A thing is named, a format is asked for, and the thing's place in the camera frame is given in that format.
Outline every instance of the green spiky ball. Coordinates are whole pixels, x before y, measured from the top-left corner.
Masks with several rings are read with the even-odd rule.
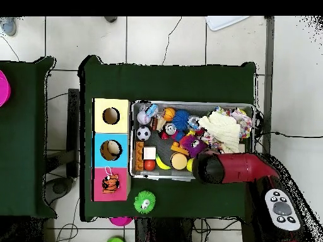
[[[144,204],[145,200],[149,200],[149,205]],[[154,209],[156,197],[150,191],[141,191],[138,196],[134,198],[134,207],[141,214],[147,214]]]

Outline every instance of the pink box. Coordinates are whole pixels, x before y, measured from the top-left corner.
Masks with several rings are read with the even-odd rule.
[[[105,168],[94,169],[94,201],[118,201],[127,200],[129,177],[127,168],[111,168],[113,175],[119,176],[119,188],[114,193],[103,193],[102,180],[107,176]]]

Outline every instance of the green table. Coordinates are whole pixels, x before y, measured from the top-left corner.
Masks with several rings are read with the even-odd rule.
[[[0,215],[55,217],[43,201],[46,75],[54,58],[0,61],[11,96],[0,108]]]
[[[158,181],[133,178],[128,200],[91,201],[91,99],[254,103],[255,64],[231,66],[137,66],[104,65],[97,57],[87,57],[79,67],[81,81],[81,215],[140,216],[134,197],[142,190],[156,195],[156,206],[148,217],[245,218],[246,184],[202,185],[197,181]]]

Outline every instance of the orange ball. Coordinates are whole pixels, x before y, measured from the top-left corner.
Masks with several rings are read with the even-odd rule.
[[[173,108],[164,108],[163,118],[166,122],[173,120],[175,116],[175,110]]]
[[[147,171],[153,171],[156,166],[156,161],[154,159],[145,159],[144,160],[144,168]]]

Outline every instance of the cartoon tiger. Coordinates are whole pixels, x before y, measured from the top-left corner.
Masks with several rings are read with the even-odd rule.
[[[110,175],[102,180],[103,193],[114,193],[119,188],[119,176]]]

